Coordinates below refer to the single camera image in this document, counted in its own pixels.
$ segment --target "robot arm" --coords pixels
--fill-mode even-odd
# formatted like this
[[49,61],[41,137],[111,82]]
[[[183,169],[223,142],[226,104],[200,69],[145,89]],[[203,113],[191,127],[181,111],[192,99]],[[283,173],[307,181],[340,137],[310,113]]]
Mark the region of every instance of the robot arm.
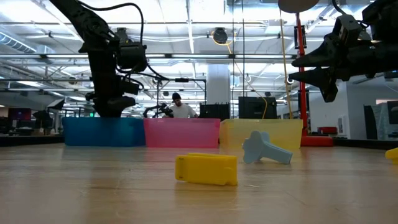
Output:
[[161,105],[156,105],[156,106],[152,106],[152,107],[146,108],[142,115],[145,118],[148,118],[148,115],[147,115],[148,111],[151,111],[151,110],[154,110],[154,109],[159,109],[160,112],[157,112],[155,115],[153,115],[152,118],[155,118],[156,115],[161,114],[161,113],[164,113],[169,118],[174,118],[173,110],[171,110],[165,103],[162,103]]
[[[398,69],[398,0],[376,0],[362,11],[363,21],[343,14],[332,33],[313,52],[292,62],[295,67],[316,67],[293,73],[289,78],[319,87],[325,102],[335,100],[337,79],[348,81],[356,75],[373,78],[378,72]],[[371,26],[371,40],[366,27]]]
[[70,20],[84,40],[79,53],[88,54],[95,90],[88,93],[86,99],[94,101],[94,109],[100,116],[120,117],[123,109],[135,105],[134,98],[123,94],[138,94],[139,85],[125,82],[116,75],[115,69],[119,65],[121,69],[131,69],[131,73],[144,71],[147,66],[146,46],[117,36],[100,16],[80,1],[50,2]]

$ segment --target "man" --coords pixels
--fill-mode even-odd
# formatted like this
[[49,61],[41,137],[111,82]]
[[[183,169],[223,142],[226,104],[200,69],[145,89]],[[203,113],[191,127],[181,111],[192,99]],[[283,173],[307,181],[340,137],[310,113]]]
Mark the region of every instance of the man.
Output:
[[173,93],[174,106],[170,109],[173,110],[174,118],[197,118],[196,112],[185,103],[181,103],[181,96],[178,93]]

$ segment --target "blue bin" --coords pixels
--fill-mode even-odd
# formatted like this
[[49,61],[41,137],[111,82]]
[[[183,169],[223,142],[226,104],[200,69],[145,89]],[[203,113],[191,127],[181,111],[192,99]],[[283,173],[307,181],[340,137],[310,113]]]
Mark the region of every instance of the blue bin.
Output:
[[136,118],[63,118],[67,146],[145,146],[144,120]]

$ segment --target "pink bin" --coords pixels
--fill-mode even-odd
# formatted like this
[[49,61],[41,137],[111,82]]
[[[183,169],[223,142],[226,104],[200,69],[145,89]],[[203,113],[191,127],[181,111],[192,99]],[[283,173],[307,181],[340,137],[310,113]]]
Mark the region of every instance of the pink bin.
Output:
[[147,147],[217,148],[220,119],[144,119]]

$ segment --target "desk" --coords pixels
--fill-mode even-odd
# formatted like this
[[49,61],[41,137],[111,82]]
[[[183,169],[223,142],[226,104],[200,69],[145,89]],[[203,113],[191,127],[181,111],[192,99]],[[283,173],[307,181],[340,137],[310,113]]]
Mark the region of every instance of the desk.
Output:
[[303,148],[291,165],[238,159],[237,187],[177,182],[174,157],[186,152],[206,151],[3,147],[0,223],[398,223],[398,166],[384,151]]

